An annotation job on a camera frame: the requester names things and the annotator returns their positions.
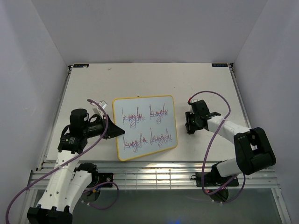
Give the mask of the yellow framed whiteboard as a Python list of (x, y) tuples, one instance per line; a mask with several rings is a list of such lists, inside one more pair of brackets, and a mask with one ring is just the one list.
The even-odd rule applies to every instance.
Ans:
[(112, 109), (114, 123), (125, 131), (116, 138), (120, 161), (159, 153), (178, 145), (173, 96), (116, 98)]

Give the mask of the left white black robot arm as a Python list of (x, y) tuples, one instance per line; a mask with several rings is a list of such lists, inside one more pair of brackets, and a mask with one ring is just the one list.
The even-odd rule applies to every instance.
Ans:
[(75, 109), (70, 123), (61, 134), (56, 164), (49, 175), (49, 183), (35, 207), (30, 207), (27, 218), (31, 224), (71, 224), (77, 201), (87, 192), (100, 193), (102, 187), (112, 187), (112, 178), (98, 172), (93, 163), (79, 164), (89, 138), (110, 139), (125, 134), (108, 115), (89, 116), (86, 109)]

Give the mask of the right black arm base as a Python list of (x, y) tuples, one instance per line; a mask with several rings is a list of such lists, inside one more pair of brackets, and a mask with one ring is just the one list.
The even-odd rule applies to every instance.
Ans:
[[(210, 173), (205, 172), (204, 175), (204, 186), (205, 187), (220, 187), (222, 185), (224, 185), (226, 182), (228, 182), (230, 180), (232, 176), (228, 176), (228, 177), (220, 177), (219, 179), (215, 179), (213, 178)], [(192, 175), (190, 177), (191, 180), (195, 180), (196, 181), (196, 186), (197, 187), (201, 187), (202, 183), (201, 183), (201, 172), (196, 172), (194, 175)], [(239, 182), (238, 182), (238, 178), (234, 178), (230, 183), (227, 184), (228, 187), (238, 187), (239, 186)]]

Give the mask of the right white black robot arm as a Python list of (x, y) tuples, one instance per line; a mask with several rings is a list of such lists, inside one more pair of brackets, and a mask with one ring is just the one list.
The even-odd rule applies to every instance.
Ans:
[(210, 112), (204, 100), (189, 102), (185, 113), (188, 134), (206, 131), (219, 135), (234, 145), (235, 157), (214, 164), (210, 172), (199, 175), (201, 185), (215, 186), (227, 183), (239, 174), (251, 175), (276, 164), (276, 157), (266, 132), (260, 128), (237, 125), (218, 112)]

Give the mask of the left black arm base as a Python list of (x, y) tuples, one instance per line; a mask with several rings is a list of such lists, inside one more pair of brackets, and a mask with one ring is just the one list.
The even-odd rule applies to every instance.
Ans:
[(99, 184), (102, 184), (102, 183), (106, 183), (101, 186), (98, 186), (97, 188), (111, 188), (111, 187), (113, 187), (113, 184), (112, 184), (113, 180), (114, 180), (113, 173), (98, 173), (96, 175), (96, 185), (95, 186), (98, 186)]

